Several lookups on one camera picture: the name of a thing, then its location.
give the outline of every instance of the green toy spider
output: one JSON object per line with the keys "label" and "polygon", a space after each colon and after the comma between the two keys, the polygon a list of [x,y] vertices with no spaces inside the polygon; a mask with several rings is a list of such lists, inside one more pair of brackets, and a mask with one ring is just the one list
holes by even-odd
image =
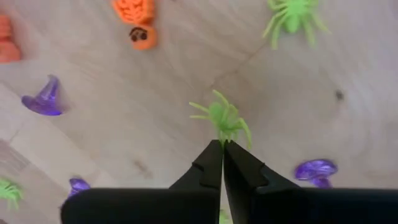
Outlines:
{"label": "green toy spider", "polygon": [[191,118],[210,120],[217,131],[218,139],[221,147],[224,148],[225,141],[231,142],[231,137],[236,141],[240,130],[244,130],[248,142],[248,149],[251,148],[251,132],[248,125],[243,118],[238,117],[238,110],[218,91],[213,90],[213,93],[221,99],[224,106],[219,102],[212,102],[209,108],[205,108],[197,103],[189,102],[191,106],[202,110],[207,115],[193,115]]}
{"label": "green toy spider", "polygon": [[22,199],[22,190],[16,184],[0,179],[0,198],[8,201],[8,209],[10,209],[11,203],[14,204],[15,209],[18,209],[18,201]]}
{"label": "green toy spider", "polygon": [[303,25],[305,34],[311,45],[315,43],[310,23],[311,19],[320,29],[330,32],[328,28],[323,25],[318,15],[313,12],[313,8],[318,6],[318,0],[268,0],[268,5],[273,11],[277,11],[278,13],[272,17],[262,37],[265,38],[271,28],[274,27],[274,31],[272,32],[273,49],[277,48],[280,27],[282,25],[287,32],[292,34],[296,33],[300,26]]}
{"label": "green toy spider", "polygon": [[229,217],[223,209],[220,209],[219,224],[229,224]]}

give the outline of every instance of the wooden floor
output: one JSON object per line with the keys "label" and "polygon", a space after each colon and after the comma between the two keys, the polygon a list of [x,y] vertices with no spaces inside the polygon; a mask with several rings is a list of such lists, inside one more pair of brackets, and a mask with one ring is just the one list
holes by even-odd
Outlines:
{"label": "wooden floor", "polygon": [[[332,34],[261,39],[266,0],[156,1],[159,46],[130,47],[108,0],[0,0],[19,63],[0,65],[0,175],[24,188],[9,224],[59,223],[68,179],[94,187],[168,187],[215,135],[189,101],[212,89],[240,109],[252,153],[285,177],[329,158],[336,187],[398,187],[398,2],[324,0]],[[59,117],[20,103],[59,77]],[[336,92],[343,99],[336,98]],[[223,198],[222,206],[227,201]]]}

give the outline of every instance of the plastic halloween toy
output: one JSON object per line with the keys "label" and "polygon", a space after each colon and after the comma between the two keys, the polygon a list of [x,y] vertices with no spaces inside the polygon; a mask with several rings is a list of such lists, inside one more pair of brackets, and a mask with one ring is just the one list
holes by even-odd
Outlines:
{"label": "plastic halloween toy", "polygon": [[268,0],[268,5],[277,14],[268,23],[263,38],[267,36],[273,27],[271,40],[273,49],[277,48],[281,26],[284,26],[286,31],[291,34],[296,33],[303,26],[311,45],[315,44],[311,21],[314,21],[315,25],[320,29],[330,32],[318,15],[313,12],[313,8],[318,6],[318,0]]}
{"label": "plastic halloween toy", "polygon": [[220,219],[218,220],[219,224],[228,224],[229,217],[223,209],[220,209]]}
{"label": "plastic halloween toy", "polygon": [[205,108],[197,103],[189,102],[189,105],[207,113],[207,115],[193,115],[191,118],[210,120],[216,128],[218,139],[222,147],[225,141],[231,142],[231,138],[236,141],[239,131],[244,130],[248,142],[247,148],[250,149],[251,132],[248,125],[244,122],[243,118],[239,117],[239,112],[236,107],[228,103],[228,100],[221,93],[216,90],[213,90],[213,93],[224,105],[219,102],[212,102],[209,108]]}
{"label": "plastic halloween toy", "polygon": [[123,22],[135,25],[129,34],[135,49],[155,47],[157,34],[150,26],[155,17],[154,0],[114,0],[112,5]]}
{"label": "plastic halloween toy", "polygon": [[21,59],[21,52],[11,40],[11,23],[7,16],[0,16],[0,63]]}
{"label": "plastic halloween toy", "polygon": [[58,116],[62,114],[57,106],[58,78],[54,75],[49,75],[49,78],[49,82],[37,96],[23,96],[22,104],[36,113]]}
{"label": "plastic halloween toy", "polygon": [[156,45],[157,35],[153,27],[140,25],[130,31],[132,46],[137,50],[150,49]]}
{"label": "plastic halloween toy", "polygon": [[328,177],[337,172],[337,166],[328,159],[303,162],[295,169],[295,178],[307,180],[323,189],[331,188]]}
{"label": "plastic halloween toy", "polygon": [[16,184],[0,178],[0,198],[8,201],[8,209],[11,208],[11,204],[14,205],[15,209],[18,209],[18,202],[22,199],[22,190]]}
{"label": "plastic halloween toy", "polygon": [[149,24],[155,17],[154,0],[115,0],[112,5],[120,19],[126,23]]}
{"label": "plastic halloween toy", "polygon": [[81,192],[83,190],[88,190],[90,189],[90,185],[83,179],[78,178],[78,177],[73,177],[69,180],[70,187],[72,188],[70,190],[68,198],[74,196],[78,192]]}

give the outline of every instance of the spider leg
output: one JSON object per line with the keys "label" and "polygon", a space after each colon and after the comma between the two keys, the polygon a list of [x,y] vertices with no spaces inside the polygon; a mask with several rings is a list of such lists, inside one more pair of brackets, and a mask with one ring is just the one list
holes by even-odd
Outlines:
{"label": "spider leg", "polygon": [[6,187],[6,190],[7,191],[15,191],[15,190],[17,190],[17,187],[15,185],[8,185]]}
{"label": "spider leg", "polygon": [[269,31],[271,30],[272,26],[275,23],[275,20],[278,19],[280,16],[283,16],[287,12],[287,9],[284,9],[283,11],[278,12],[274,16],[272,16],[272,19],[268,22],[267,28],[264,30],[264,33],[262,33],[262,38],[266,38],[268,35]]}
{"label": "spider leg", "polygon": [[225,108],[223,116],[221,117],[221,124],[228,122],[229,105]]}
{"label": "spider leg", "polygon": [[214,95],[216,95],[218,98],[222,100],[222,102],[225,104],[225,106],[229,106],[228,100],[217,90],[213,90]]}
{"label": "spider leg", "polygon": [[232,133],[228,133],[228,134],[227,134],[227,141],[228,141],[228,143],[231,142],[231,135],[232,135]]}
{"label": "spider leg", "polygon": [[218,140],[221,143],[221,148],[224,149],[225,138],[224,138],[224,133],[221,130],[218,131]]}
{"label": "spider leg", "polygon": [[22,199],[22,193],[21,193],[21,191],[15,191],[14,193],[13,193],[13,196],[16,198],[16,200],[19,200],[19,199]]}
{"label": "spider leg", "polygon": [[272,32],[271,46],[272,46],[272,49],[274,49],[274,50],[278,48],[278,38],[279,38],[280,27],[285,22],[285,20],[288,16],[289,15],[286,14],[282,18],[280,18],[278,23],[275,25],[274,31]]}
{"label": "spider leg", "polygon": [[238,131],[234,131],[234,132],[233,132],[232,139],[233,139],[234,141],[238,140]]}
{"label": "spider leg", "polygon": [[16,198],[15,196],[11,195],[7,198],[7,209],[10,211],[11,210],[11,205],[14,204],[14,206],[17,208],[18,205],[16,205]]}
{"label": "spider leg", "polygon": [[8,191],[10,191],[10,185],[7,185],[5,188],[4,188],[4,191],[6,191],[6,192],[8,192]]}
{"label": "spider leg", "polygon": [[18,198],[15,198],[13,201],[14,201],[15,209],[18,210],[19,209]]}
{"label": "spider leg", "polygon": [[195,107],[195,108],[198,108],[199,110],[201,110],[201,111],[203,111],[203,112],[206,112],[206,113],[209,113],[209,112],[210,112],[209,109],[207,109],[207,108],[205,108],[204,106],[201,106],[201,105],[199,105],[199,104],[197,104],[197,103],[189,102],[189,105],[191,105],[191,106],[193,106],[193,107]]}
{"label": "spider leg", "polygon": [[305,34],[307,36],[308,41],[310,42],[311,46],[314,46],[315,45],[315,38],[314,38],[314,35],[313,35],[311,24],[309,23],[309,21],[306,18],[303,18],[302,22],[303,22]]}
{"label": "spider leg", "polygon": [[7,193],[8,193],[9,195],[17,195],[17,194],[18,194],[18,189],[15,188],[15,187],[10,188],[10,189],[7,189]]}
{"label": "spider leg", "polygon": [[275,2],[275,0],[268,0],[268,6],[272,9],[272,10],[280,10],[284,7],[287,6],[287,3],[281,3],[281,4],[277,4]]}
{"label": "spider leg", "polygon": [[234,105],[230,105],[230,106],[231,106],[232,112],[228,118],[228,122],[232,123],[232,121],[236,120],[236,117],[238,116],[239,111],[238,111],[238,109],[236,109],[236,107]]}
{"label": "spider leg", "polygon": [[202,115],[191,115],[189,117],[193,119],[210,119],[209,116],[202,116]]}
{"label": "spider leg", "polygon": [[318,0],[308,0],[308,5],[309,6],[318,6],[319,1]]}
{"label": "spider leg", "polygon": [[242,128],[246,134],[246,138],[248,140],[248,149],[250,149],[251,148],[251,132],[250,132],[249,126],[246,124],[246,122],[244,122],[244,120],[242,118],[239,118],[239,122],[241,123]]}
{"label": "spider leg", "polygon": [[231,125],[230,130],[240,130],[242,129],[242,125],[239,121],[240,118],[238,118],[234,123]]}
{"label": "spider leg", "polygon": [[328,32],[329,34],[331,34],[330,30],[327,28],[327,26],[325,26],[325,25],[323,24],[322,20],[319,18],[319,16],[318,16],[316,13],[311,12],[310,14],[311,14],[312,19],[313,19],[313,21],[315,22],[315,24],[316,24],[321,30],[324,30],[324,31]]}

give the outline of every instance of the purple witch hat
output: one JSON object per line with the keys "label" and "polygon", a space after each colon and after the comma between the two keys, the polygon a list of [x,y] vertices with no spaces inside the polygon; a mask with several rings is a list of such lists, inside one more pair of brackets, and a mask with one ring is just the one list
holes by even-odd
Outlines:
{"label": "purple witch hat", "polygon": [[62,114],[57,108],[58,78],[54,75],[49,75],[49,78],[49,82],[37,96],[23,96],[22,104],[36,113],[58,116]]}
{"label": "purple witch hat", "polygon": [[331,188],[328,177],[337,172],[337,166],[328,159],[314,159],[303,162],[295,169],[295,178],[307,180],[323,189]]}
{"label": "purple witch hat", "polygon": [[75,194],[90,189],[90,185],[83,179],[78,178],[78,177],[73,177],[69,180],[70,187],[72,188],[70,190],[68,198],[74,196]]}

